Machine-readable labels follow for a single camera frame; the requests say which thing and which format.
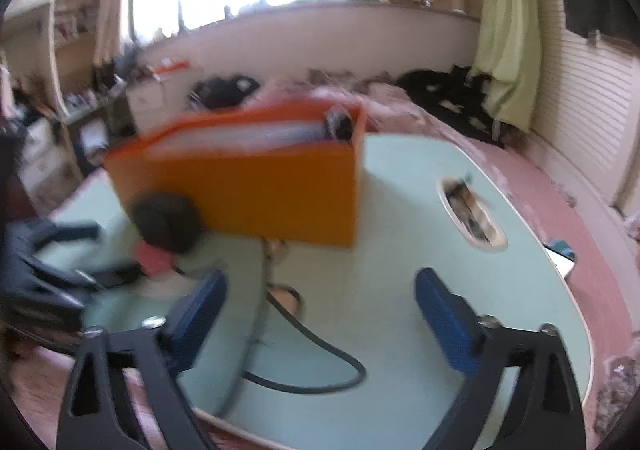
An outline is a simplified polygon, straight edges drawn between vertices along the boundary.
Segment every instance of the pink carpet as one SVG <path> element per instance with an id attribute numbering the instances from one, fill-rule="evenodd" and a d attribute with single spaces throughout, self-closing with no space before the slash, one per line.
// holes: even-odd
<path id="1" fill-rule="evenodd" d="M 542 170 L 513 150 L 502 150 L 477 141 L 474 144 L 485 154 L 487 164 L 494 165 L 504 174 L 514 197 L 535 210 L 546 236 L 565 240 L 577 256 L 569 288 L 593 338 L 593 388 L 585 408 L 585 419 L 589 448 L 594 448 L 595 435 L 591 431 L 594 400 L 605 377 L 604 361 L 624 353 L 632 343 L 631 321 L 616 278 L 581 218 L 567 205 Z"/>

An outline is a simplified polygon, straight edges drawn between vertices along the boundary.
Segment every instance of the metal screw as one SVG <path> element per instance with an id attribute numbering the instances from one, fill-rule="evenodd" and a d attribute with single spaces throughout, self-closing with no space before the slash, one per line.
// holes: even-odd
<path id="1" fill-rule="evenodd" d="M 162 327 L 166 322 L 166 318 L 164 316 L 151 316 L 146 320 L 142 321 L 143 329 L 158 329 Z"/>
<path id="2" fill-rule="evenodd" d="M 495 316 L 491 315 L 482 315 L 478 318 L 478 323 L 487 329 L 497 329 L 498 327 L 502 327 L 502 322 L 500 322 Z"/>
<path id="3" fill-rule="evenodd" d="M 103 328 L 101 328 L 100 326 L 96 326 L 96 327 L 89 327 L 82 334 L 84 335 L 84 338 L 97 338 L 103 332 L 104 332 Z"/>
<path id="4" fill-rule="evenodd" d="M 539 331 L 549 336 L 558 336 L 558 328 L 553 324 L 542 324 Z"/>

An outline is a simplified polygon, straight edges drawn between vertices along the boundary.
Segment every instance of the light green table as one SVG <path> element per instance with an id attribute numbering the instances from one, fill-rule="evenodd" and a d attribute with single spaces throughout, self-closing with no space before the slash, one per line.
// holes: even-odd
<path id="1" fill-rule="evenodd" d="M 436 269 L 478 314 L 511 328 L 555 324 L 584 397 L 590 336 L 574 300 L 523 219 L 459 149 L 415 136 L 369 136 L 359 236 L 354 250 L 292 243 L 273 270 L 306 301 L 305 325 L 354 356 L 366 380 L 335 394 L 279 392 L 245 381 L 225 420 L 298 450 L 419 450 L 462 385 L 449 369 L 413 297 L 414 277 Z M 509 245 L 471 246 L 436 193 L 444 177 L 473 176 Z M 478 448 L 492 443 L 514 385 L 509 370 Z"/>
<path id="2" fill-rule="evenodd" d="M 298 450 L 421 449 L 462 385 L 413 297 L 415 274 L 427 266 L 478 314 L 494 315 L 511 328 L 555 324 L 585 397 L 591 345 L 584 321 L 542 245 L 478 167 L 449 143 L 376 135 L 366 140 L 365 171 L 353 250 L 290 243 L 269 271 L 260 240 L 212 235 L 180 261 L 189 270 L 222 260 L 230 281 L 228 300 L 195 368 L 180 379 L 194 405 Z M 440 179 L 467 173 L 508 238 L 502 252 L 466 242 L 438 198 Z M 129 256 L 137 239 L 108 181 L 95 182 L 59 218 L 92 218 L 107 230 L 101 246 L 77 243 L 42 253 L 59 266 Z M 302 294 L 303 321 L 319 342 L 303 336 L 303 328 L 292 330 L 272 305 L 264 305 L 268 280 Z M 86 323 L 136 327 L 146 316 L 165 312 L 189 288 L 189 282 L 145 282 L 103 297 Z M 255 337 L 260 340 L 252 344 Z M 335 348 L 335 354 L 320 346 Z M 358 363 L 366 378 L 355 385 Z M 299 388 L 352 386 L 330 394 L 291 394 L 239 382 L 242 370 Z M 514 378 L 515 372 L 506 373 L 478 448 L 497 433 Z"/>

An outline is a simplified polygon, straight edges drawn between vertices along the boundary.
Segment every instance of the hanging towel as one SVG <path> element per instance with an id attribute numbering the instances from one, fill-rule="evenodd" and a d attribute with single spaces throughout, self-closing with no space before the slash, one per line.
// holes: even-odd
<path id="1" fill-rule="evenodd" d="M 540 78 L 536 0 L 484 0 L 478 52 L 470 76 L 491 75 L 484 109 L 494 119 L 529 132 Z"/>

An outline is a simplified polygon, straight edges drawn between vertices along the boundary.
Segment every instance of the orange box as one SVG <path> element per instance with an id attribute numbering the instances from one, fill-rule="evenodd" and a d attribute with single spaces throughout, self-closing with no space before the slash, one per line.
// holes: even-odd
<path id="1" fill-rule="evenodd" d="M 190 197 L 212 230 L 271 239 L 351 246 L 356 236 L 365 109 L 345 105 L 351 141 L 286 146 L 258 154 L 189 152 L 150 155 L 161 140 L 212 125 L 322 120 L 334 102 L 310 100 L 252 110 L 185 114 L 151 136 L 124 143 L 105 160 L 122 207 L 144 194 Z"/>

